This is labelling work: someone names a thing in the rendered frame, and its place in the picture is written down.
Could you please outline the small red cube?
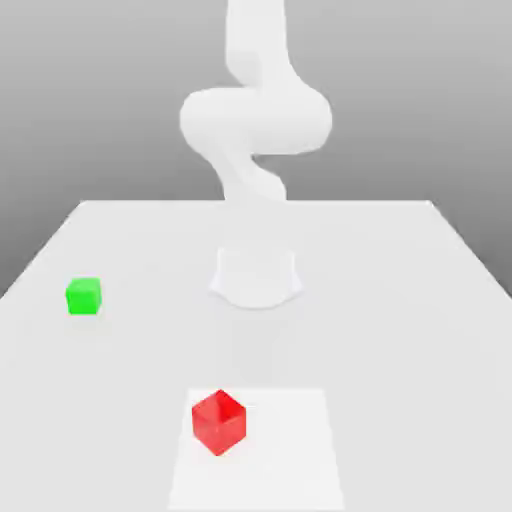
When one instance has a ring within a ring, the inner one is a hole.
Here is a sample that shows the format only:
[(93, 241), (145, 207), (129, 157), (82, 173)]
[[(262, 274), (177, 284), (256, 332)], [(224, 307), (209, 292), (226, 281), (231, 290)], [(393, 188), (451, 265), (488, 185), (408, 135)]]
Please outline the small red cube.
[(191, 417), (195, 438), (215, 456), (246, 437), (246, 408), (222, 389), (193, 405)]

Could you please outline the small green cube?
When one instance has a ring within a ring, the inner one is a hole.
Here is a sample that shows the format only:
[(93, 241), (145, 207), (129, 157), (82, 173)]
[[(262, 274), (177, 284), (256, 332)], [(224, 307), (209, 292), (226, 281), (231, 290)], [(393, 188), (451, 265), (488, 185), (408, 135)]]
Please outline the small green cube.
[(102, 304), (101, 281), (98, 277), (73, 278), (65, 297), (71, 315), (96, 315)]

